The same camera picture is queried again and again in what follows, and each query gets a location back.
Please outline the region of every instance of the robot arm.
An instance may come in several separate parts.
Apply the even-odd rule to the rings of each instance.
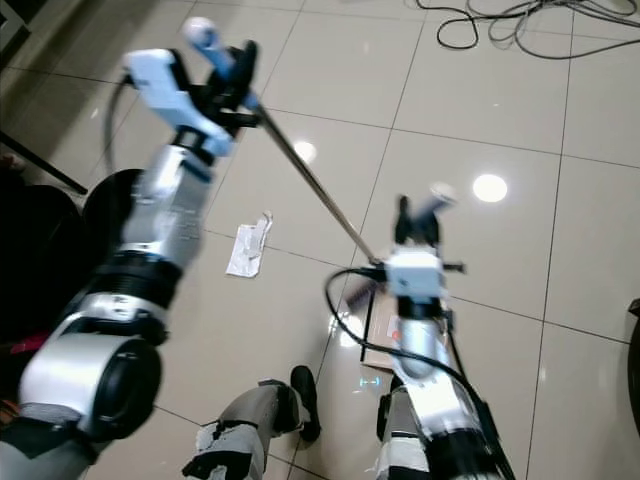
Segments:
[[[21,415],[0,443],[0,479],[78,478],[151,414],[162,370],[156,347],[167,338],[168,309],[198,251],[210,167],[229,153],[241,126],[257,123],[234,113],[254,61],[255,46],[228,81],[212,77],[194,87],[169,50],[127,55],[133,84],[176,136],[135,187],[122,244],[28,365]]]

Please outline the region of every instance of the long metal pole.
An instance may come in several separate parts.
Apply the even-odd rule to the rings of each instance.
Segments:
[[[269,112],[262,105],[258,105],[254,109],[254,112],[261,118],[262,126],[265,128],[269,136],[273,139],[274,142],[276,142],[278,147],[280,147],[280,150],[282,150],[282,152],[287,156],[295,169],[300,172],[302,178],[304,178],[307,184],[313,189],[324,206],[327,207],[333,217],[342,226],[344,231],[347,232],[347,234],[356,243],[362,253],[366,255],[369,262],[376,262],[377,260],[375,255],[373,254],[373,251],[369,248],[362,236],[360,236],[358,231],[351,224],[349,219],[347,219],[345,214],[342,213],[342,210],[340,210],[340,207],[338,207],[333,198],[329,196],[315,174],[309,169],[304,160],[300,158],[293,146],[289,143],[282,131],[273,121],[273,118],[271,117],[271,115],[269,115]]]

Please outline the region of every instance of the tangled cable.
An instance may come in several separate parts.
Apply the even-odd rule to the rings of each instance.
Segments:
[[[580,52],[570,55],[546,55],[543,53],[535,52],[522,43],[522,33],[526,30],[529,20],[542,10],[550,8],[565,7],[573,10],[576,14],[586,15],[591,18],[602,20],[617,25],[624,25],[630,28],[639,29],[640,35],[640,21],[631,20],[629,17],[634,15],[638,11],[637,0],[624,0],[628,5],[628,10],[618,11],[607,6],[601,5],[597,0],[528,0],[513,7],[509,7],[501,13],[484,13],[476,8],[471,0],[466,0],[465,9],[455,7],[440,7],[440,6],[426,6],[422,0],[416,0],[416,5],[421,10],[435,10],[435,11],[448,11],[461,15],[461,18],[452,18],[443,22],[438,28],[436,38],[438,43],[446,48],[452,50],[468,50],[478,45],[480,41],[480,34],[478,32],[478,21],[489,21],[489,39],[492,43],[504,48],[505,45],[516,44],[523,52],[528,53],[534,57],[543,58],[546,60],[569,60],[572,58],[586,57],[588,55],[594,55],[596,53],[604,52],[606,50],[612,50],[614,48],[620,48],[627,45],[633,45],[640,43],[640,38],[635,40],[627,40],[623,42],[614,43],[606,47],[589,50],[586,52]],[[498,35],[495,32],[496,28],[504,28],[501,25],[505,20],[516,20],[515,27],[507,35]],[[473,30],[473,41],[466,45],[455,45],[442,40],[443,30],[456,23],[470,23]]]

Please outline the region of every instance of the tile floor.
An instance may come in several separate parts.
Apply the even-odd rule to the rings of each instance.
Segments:
[[[487,8],[515,3],[485,0]],[[640,47],[552,62],[498,50],[482,27],[477,48],[452,52],[434,38],[445,16],[412,5],[51,0],[48,21],[34,25],[2,73],[2,128],[95,185],[105,100],[124,52],[180,48],[202,79],[205,62],[178,34],[185,18],[213,19],[229,44],[256,40],[256,90],[294,142],[315,146],[311,167],[376,249],[388,245],[398,194],[418,202],[431,182],[457,188],[460,205],[442,223],[446,256],[469,265],[449,282],[462,352],[517,478],[640,478],[625,315],[640,295]],[[464,41],[469,31],[447,35]],[[529,25],[527,41],[566,54],[637,36],[554,9]],[[116,122],[121,168],[148,164],[170,135],[135,93]],[[502,201],[473,195],[486,173],[507,183]],[[331,271],[362,256],[264,132],[246,132],[216,175],[204,247],[162,348],[156,413],[87,478],[181,478],[197,424],[298,363],[318,374],[323,435],[311,446],[275,441],[266,478],[373,478],[377,399],[389,376],[328,335],[321,296]],[[259,277],[226,277],[237,225],[265,209],[274,226]]]

